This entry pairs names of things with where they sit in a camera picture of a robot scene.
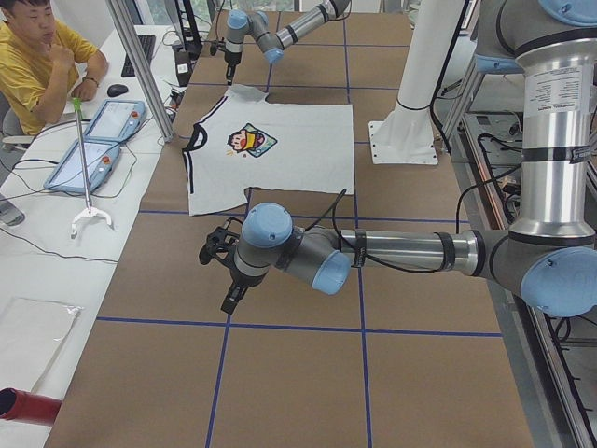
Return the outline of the grey cartoon print t-shirt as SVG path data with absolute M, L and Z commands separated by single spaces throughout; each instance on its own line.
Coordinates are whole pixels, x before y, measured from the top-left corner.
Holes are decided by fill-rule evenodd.
M 249 188 L 353 193 L 352 107 L 267 97 L 232 85 L 194 123 L 182 150 L 192 216 L 241 206 Z

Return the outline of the black computer mouse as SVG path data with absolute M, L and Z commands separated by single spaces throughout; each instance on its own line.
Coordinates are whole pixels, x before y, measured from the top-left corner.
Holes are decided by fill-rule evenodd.
M 115 97 L 118 97 L 120 95 L 127 93 L 128 91 L 129 91 L 129 88 L 127 85 L 116 83 L 116 84 L 112 84 L 108 87 L 106 94 L 110 98 L 115 98 Z

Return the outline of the upper blue teach pendant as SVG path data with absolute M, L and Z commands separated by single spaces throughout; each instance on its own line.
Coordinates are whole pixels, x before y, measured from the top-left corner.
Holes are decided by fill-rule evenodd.
M 83 133 L 84 139 L 122 143 L 140 128 L 145 117 L 146 104 L 143 101 L 104 100 Z

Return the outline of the blue teach pendant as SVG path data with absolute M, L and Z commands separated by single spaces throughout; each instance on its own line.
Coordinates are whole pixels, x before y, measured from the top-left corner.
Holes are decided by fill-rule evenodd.
M 90 191 L 98 189 L 110 176 L 118 161 L 120 146 L 112 142 L 84 142 L 85 162 Z M 83 161 L 78 141 L 63 155 L 46 179 L 44 188 L 82 194 L 85 192 Z
M 146 104 L 143 101 L 104 100 L 83 133 L 84 139 L 122 143 L 140 128 L 145 117 Z

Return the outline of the lower blue teach pendant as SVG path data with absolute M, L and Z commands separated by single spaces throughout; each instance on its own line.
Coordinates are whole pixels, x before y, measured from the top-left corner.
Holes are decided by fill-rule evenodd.
M 98 189 L 110 176 L 118 161 L 120 146 L 112 142 L 84 142 L 85 162 L 90 191 Z M 63 155 L 46 179 L 44 188 L 82 194 L 85 192 L 83 161 L 78 141 Z

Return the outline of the reacher grabber stick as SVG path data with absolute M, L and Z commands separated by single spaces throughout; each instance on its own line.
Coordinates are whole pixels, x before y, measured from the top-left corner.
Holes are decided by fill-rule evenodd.
M 82 129 L 82 112 L 81 112 L 81 100 L 78 97 L 73 99 L 73 105 L 76 116 L 76 128 L 77 128 L 77 139 L 78 149 L 81 161 L 81 174 L 84 184 L 84 196 L 85 196 L 85 208 L 74 217 L 71 223 L 71 235 L 72 239 L 77 237 L 77 223 L 83 218 L 101 217 L 105 220 L 106 225 L 109 229 L 114 229 L 114 223 L 112 217 L 105 211 L 98 209 L 92 204 L 91 191 L 90 191 L 90 180 L 88 173 L 87 155 L 83 137 Z

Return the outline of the person in yellow shirt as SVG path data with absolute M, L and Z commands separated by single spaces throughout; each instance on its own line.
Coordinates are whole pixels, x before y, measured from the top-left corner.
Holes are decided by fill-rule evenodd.
M 58 21 L 50 1 L 3 1 L 1 92 L 26 135 L 60 121 L 67 100 L 95 98 L 104 54 Z

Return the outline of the clear plastic bag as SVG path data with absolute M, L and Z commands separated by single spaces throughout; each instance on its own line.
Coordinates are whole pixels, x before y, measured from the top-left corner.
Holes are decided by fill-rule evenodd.
M 60 301 L 2 299 L 1 387 L 37 390 L 81 312 Z

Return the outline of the red cylinder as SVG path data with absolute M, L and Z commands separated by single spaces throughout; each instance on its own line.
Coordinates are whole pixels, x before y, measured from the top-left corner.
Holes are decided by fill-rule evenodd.
M 62 401 L 15 388 L 1 390 L 1 419 L 51 427 Z

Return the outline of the aluminium frame post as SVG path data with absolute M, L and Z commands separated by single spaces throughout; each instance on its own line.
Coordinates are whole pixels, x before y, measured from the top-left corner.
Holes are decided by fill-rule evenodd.
M 125 2 L 122 0 L 106 0 L 106 6 L 115 24 L 123 48 L 130 57 L 141 90 L 158 125 L 165 143 L 174 138 L 174 128 L 161 100 L 158 86 L 150 70 L 149 62 L 143 52 L 132 18 Z

